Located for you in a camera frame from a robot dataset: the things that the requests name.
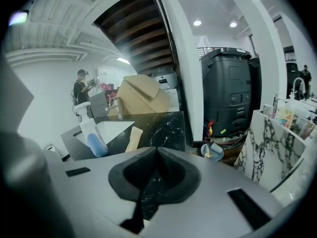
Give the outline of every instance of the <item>cardboard box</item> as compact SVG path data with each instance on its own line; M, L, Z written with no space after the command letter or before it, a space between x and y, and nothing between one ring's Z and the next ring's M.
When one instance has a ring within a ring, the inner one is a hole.
M124 77L116 96L121 100L123 115L168 112L169 95L146 75Z

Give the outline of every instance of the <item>white ceiling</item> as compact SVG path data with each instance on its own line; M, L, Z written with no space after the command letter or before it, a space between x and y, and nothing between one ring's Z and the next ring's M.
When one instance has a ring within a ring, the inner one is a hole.
M248 24L233 0L179 0L194 36L241 33ZM262 0L267 9L274 0ZM27 22L9 27L2 48L11 65L36 60L112 60L119 56L110 40L93 25L108 0L29 0ZM195 20L201 20L198 27ZM235 28L229 27L233 20Z
M118 56L118 50L84 19L101 0L29 0L26 23L9 27L2 48L11 65L35 60Z
M241 12L233 0L179 0L187 16L194 36L228 34L232 37L240 33L248 25L239 22L235 28L230 27L232 21L241 18ZM200 26L194 26L193 22L200 20Z

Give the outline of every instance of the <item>black shirt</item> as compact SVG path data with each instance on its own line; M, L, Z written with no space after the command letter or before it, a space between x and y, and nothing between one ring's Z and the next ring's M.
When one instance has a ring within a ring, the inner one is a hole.
M76 81L74 84L74 97L78 99L78 104L88 101L88 92L81 92L84 87L84 82Z
M311 73L307 70L306 72L304 70L301 71L301 78L304 80L305 87L308 88L309 81L311 81L312 76Z

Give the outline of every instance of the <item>black cap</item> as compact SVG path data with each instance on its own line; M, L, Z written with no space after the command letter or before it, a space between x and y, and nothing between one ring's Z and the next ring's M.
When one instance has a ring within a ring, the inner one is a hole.
M86 75L86 72L85 72L83 69L80 69L80 70L77 72L77 75L79 75L79 74L84 74L84 75Z

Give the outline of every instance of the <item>wooden stair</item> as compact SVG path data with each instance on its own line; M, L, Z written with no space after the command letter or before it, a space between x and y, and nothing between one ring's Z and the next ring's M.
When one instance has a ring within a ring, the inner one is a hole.
M138 74L173 68L170 41L156 0L121 0L95 24Z

